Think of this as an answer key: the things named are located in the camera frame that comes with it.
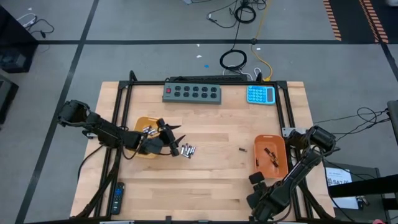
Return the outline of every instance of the wooden tabletop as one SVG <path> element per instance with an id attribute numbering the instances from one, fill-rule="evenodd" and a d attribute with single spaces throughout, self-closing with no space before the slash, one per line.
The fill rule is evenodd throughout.
<path id="1" fill-rule="evenodd" d="M 288 82 L 288 86 L 296 127 L 310 128 L 312 119 L 303 83 Z M 96 113 L 108 121 L 112 119 L 117 87 L 117 82 L 104 82 L 99 94 Z M 247 103 L 246 88 L 221 86 L 221 105 L 193 105 L 162 103 L 163 86 L 133 86 L 129 129 L 134 129 L 141 116 L 163 118 L 170 125 L 182 125 L 174 130 L 176 138 L 186 134 L 181 143 L 197 149 L 191 159 L 158 156 L 127 161 L 122 158 L 119 181 L 124 182 L 126 188 L 121 213 L 112 219 L 164 220 L 171 215 L 173 220 L 247 221 L 251 209 L 246 197 L 253 193 L 248 177 L 254 173 L 254 138 L 259 134 L 280 135 L 280 126 L 276 105 Z M 288 124 L 282 92 L 280 96 Z M 124 99 L 121 104 L 119 122 Z M 85 156 L 97 147 L 97 139 L 89 140 Z M 239 147 L 248 152 L 239 151 Z M 164 148 L 162 152 L 167 153 L 169 149 Z M 79 213 L 98 189 L 104 155 L 105 149 L 100 150 L 83 166 L 71 215 Z M 277 180 L 266 182 L 269 185 Z M 334 216 L 322 164 L 307 175 L 307 183 L 320 205 Z M 304 217 L 300 190 L 298 197 Z M 108 193 L 104 195 L 102 214 L 107 201 Z M 286 220 L 295 220 L 293 209 Z"/>

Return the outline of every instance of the small blue object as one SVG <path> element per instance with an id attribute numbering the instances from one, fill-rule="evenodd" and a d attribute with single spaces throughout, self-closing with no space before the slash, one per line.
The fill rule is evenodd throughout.
<path id="1" fill-rule="evenodd" d="M 269 86 L 248 86 L 248 103 L 272 105 L 275 103 L 275 88 Z"/>

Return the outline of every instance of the black metal frame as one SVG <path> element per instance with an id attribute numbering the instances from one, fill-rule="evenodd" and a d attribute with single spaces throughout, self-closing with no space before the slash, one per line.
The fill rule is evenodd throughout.
<path id="1" fill-rule="evenodd" d="M 295 127 L 295 122 L 294 122 L 294 117 L 293 117 L 293 111 L 292 107 L 290 104 L 290 96 L 289 96 L 289 90 L 287 87 L 287 82 L 286 81 L 276 81 L 276 82 L 264 82 L 261 77 L 259 77 L 256 81 L 251 81 L 251 82 L 236 82 L 236 81 L 174 81 L 174 82 L 181 82 L 181 83 L 207 83 L 207 84 L 218 84 L 218 85 L 269 85 L 273 86 L 275 88 L 275 103 L 277 107 L 277 112 L 278 112 L 278 120 L 280 124 L 280 131 L 282 132 L 282 128 L 285 128 L 285 120 L 284 120 L 284 115 L 282 111 L 282 104 L 280 100 L 280 94 L 279 94 L 279 88 L 282 89 L 284 98 L 285 98 L 285 104 L 286 104 L 286 109 L 287 109 L 287 116 L 289 119 L 289 126 L 291 128 Z M 138 81 L 137 78 L 135 77 L 134 73 L 130 72 L 130 80 L 128 81 L 119 81 L 119 86 L 118 86 L 118 92 L 116 94 L 116 102 L 114 106 L 114 111 L 113 111 L 113 118 L 112 118 L 112 123 L 116 124 L 117 123 L 117 118 L 119 114 L 119 109 L 121 105 L 121 97 L 122 97 L 122 92 L 123 90 L 127 87 L 127 93 L 126 93 L 126 100 L 124 103 L 124 109 L 123 109 L 123 116 L 122 116 L 122 121 L 121 121 L 121 126 L 125 126 L 127 123 L 127 114 L 129 111 L 129 102 L 131 99 L 131 94 L 132 94 L 132 86 L 133 85 L 164 85 L 167 83 L 167 81 Z M 111 153 L 112 149 L 107 149 L 105 158 L 104 158 L 104 165 L 103 165 L 103 170 L 101 173 L 101 181 L 100 184 L 104 182 L 104 179 L 106 177 L 106 174 L 109 170 L 109 162 L 111 160 Z M 293 163 L 292 163 L 292 157 L 290 153 L 290 149 L 287 149 L 287 160 L 289 163 L 289 171 L 292 170 L 293 168 Z M 298 150 L 295 151 L 295 156 L 296 158 L 300 158 L 300 153 Z M 109 199 L 108 199 L 108 206 L 106 209 L 106 217 L 111 216 L 111 198 L 113 197 L 113 192 L 116 187 L 116 182 L 117 182 L 118 177 L 116 176 L 115 179 L 112 181 L 111 188 L 110 188 L 110 194 L 109 194 Z M 311 206 L 304 197 L 304 202 L 306 206 L 306 211 L 307 211 L 307 218 L 313 218 L 312 214 L 312 209 Z M 292 204 L 294 206 L 294 213 L 296 219 L 302 218 L 301 212 L 300 212 L 300 206 L 299 206 L 299 200 L 297 197 L 297 191 L 294 191 L 292 194 Z M 95 217 L 100 216 L 101 213 L 101 205 L 102 205 L 102 198 L 99 200 L 96 208 L 95 208 Z"/>

